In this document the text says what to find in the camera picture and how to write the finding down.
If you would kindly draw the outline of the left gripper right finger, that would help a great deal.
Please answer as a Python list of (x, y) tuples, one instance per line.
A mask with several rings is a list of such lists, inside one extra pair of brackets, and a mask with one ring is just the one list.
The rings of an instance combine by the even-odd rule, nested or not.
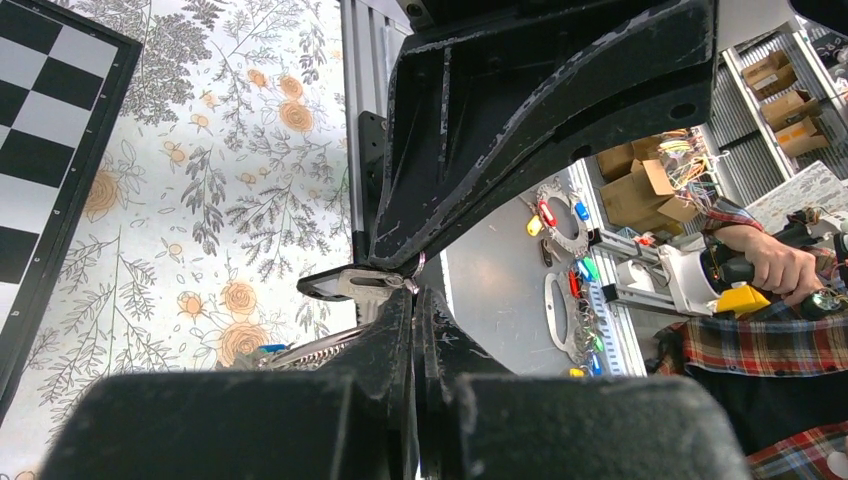
[(415, 306), (427, 479), (747, 479), (730, 423), (680, 377), (520, 376), (425, 288)]

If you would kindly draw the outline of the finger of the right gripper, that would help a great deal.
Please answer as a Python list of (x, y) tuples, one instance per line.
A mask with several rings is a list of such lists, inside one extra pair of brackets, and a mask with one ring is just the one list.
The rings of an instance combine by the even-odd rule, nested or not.
[(370, 266), (406, 271), (574, 161), (704, 123), (714, 1), (438, 1), (388, 86)]

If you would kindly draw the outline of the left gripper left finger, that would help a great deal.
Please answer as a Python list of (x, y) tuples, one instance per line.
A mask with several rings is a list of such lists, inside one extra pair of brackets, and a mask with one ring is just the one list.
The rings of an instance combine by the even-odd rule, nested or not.
[(44, 479), (411, 479), (414, 298), (397, 291), (321, 368), (113, 376), (84, 396)]

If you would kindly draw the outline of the keyring with coloured keys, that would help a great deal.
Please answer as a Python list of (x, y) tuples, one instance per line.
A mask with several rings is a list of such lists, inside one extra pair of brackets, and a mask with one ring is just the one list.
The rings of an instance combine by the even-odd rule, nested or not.
[(300, 346), (263, 345), (244, 354), (237, 353), (230, 366), (218, 362), (218, 371), (315, 371), (339, 355), (369, 325), (357, 327), (307, 342)]

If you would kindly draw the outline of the key with black fob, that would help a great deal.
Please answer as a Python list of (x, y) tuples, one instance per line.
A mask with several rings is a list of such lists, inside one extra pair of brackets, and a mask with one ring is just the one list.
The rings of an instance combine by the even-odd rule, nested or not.
[(398, 273), (384, 272), (357, 265), (338, 267), (303, 277), (297, 290), (310, 298), (322, 301), (385, 301), (396, 290), (417, 294), (419, 287), (413, 279)]

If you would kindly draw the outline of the operator hand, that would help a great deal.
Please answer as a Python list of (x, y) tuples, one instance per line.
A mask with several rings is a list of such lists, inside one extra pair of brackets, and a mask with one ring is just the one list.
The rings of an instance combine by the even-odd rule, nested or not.
[(812, 254), (787, 246), (757, 228), (726, 226), (716, 230), (714, 237), (742, 253), (754, 266), (754, 287), (781, 296), (787, 305), (797, 305), (824, 288)]

